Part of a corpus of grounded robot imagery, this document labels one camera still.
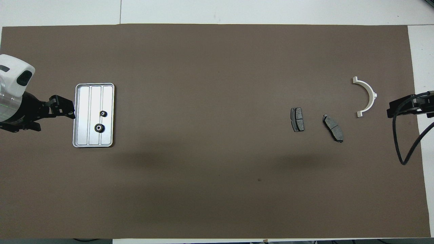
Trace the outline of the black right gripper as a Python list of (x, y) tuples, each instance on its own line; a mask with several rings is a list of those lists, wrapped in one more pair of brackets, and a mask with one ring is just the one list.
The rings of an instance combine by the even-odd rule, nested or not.
[(434, 91), (427, 91), (415, 95), (407, 95), (389, 102), (387, 117), (393, 118), (394, 114), (425, 114), (427, 118), (434, 117)]

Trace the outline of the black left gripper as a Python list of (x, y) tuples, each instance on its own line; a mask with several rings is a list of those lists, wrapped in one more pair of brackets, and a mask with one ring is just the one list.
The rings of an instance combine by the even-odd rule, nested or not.
[(37, 99), (34, 95), (24, 92), (19, 109), (13, 115), (13, 124), (0, 122), (0, 129), (17, 133), (20, 130), (41, 131), (39, 123), (41, 118), (55, 118), (64, 116), (75, 119), (74, 103), (59, 95), (53, 95), (48, 102)]

